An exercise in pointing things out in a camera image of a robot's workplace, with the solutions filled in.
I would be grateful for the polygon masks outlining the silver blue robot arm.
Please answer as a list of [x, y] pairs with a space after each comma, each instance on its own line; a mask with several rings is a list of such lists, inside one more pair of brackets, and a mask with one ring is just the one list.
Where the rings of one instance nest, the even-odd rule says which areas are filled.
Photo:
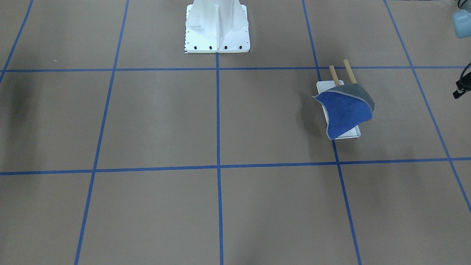
[[457, 38], [469, 38], [471, 36], [471, 1], [456, 0], [458, 11], [452, 15], [453, 26]]

